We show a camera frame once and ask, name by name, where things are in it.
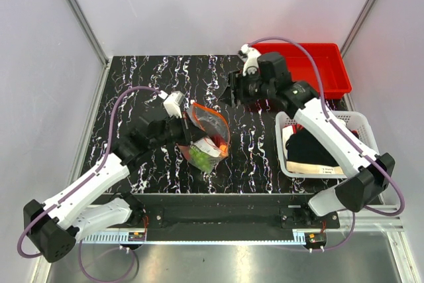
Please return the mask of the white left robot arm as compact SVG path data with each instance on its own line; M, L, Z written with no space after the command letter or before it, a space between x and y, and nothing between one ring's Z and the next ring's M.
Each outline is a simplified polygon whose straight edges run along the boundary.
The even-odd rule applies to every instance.
M24 232L17 250L23 257L28 237L49 263L65 257L76 242L112 225L136 227L142 223L144 204L129 193L94 209L89 206L107 189L136 172L145 155L167 144L190 146L206 137L187 115L142 122L118 138L112 149L83 176L59 194L40 203L35 199L23 208Z

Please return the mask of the orange fake papaya slice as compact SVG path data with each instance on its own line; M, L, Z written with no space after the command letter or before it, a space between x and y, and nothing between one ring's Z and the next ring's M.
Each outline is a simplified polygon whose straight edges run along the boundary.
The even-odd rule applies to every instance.
M219 150L222 154L228 153L228 145L227 144L220 144Z

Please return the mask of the clear zip top bag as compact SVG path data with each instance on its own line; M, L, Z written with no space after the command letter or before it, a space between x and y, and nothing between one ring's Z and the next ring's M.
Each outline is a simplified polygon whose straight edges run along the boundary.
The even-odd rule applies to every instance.
M220 161L229 155L229 143L231 135L227 120L222 116L222 114L218 113L214 109L200 105L196 102L192 102L191 105L185 110L184 114L186 114L186 116L191 119L194 125L205 131L205 138L189 146L178 145L178 148L189 164L191 164L189 162L189 150L191 148L196 148L197 150L201 150L208 154L212 161L213 171L216 165L218 165ZM219 150L219 147L217 147L211 140L213 135L221 135L227 141L227 154L222 154Z

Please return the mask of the red fake strawberries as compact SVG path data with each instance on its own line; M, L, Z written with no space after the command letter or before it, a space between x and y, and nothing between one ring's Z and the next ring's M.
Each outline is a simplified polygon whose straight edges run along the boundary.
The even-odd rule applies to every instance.
M221 145L226 145L227 144L227 141L221 135L213 135L211 137L211 140L214 142L214 144L217 147L220 147Z

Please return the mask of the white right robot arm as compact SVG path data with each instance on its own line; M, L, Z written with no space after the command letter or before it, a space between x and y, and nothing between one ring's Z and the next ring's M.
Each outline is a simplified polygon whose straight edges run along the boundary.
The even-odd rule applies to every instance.
M245 46L238 56L244 63L243 69L229 74L219 101L231 107L262 99L278 101L289 118L321 143L346 177L308 201L308 207L301 210L304 225L316 227L326 214L341 209L357 213L388 187L394 158L388 153L378 154L341 125L310 84L293 81L280 53L261 54Z

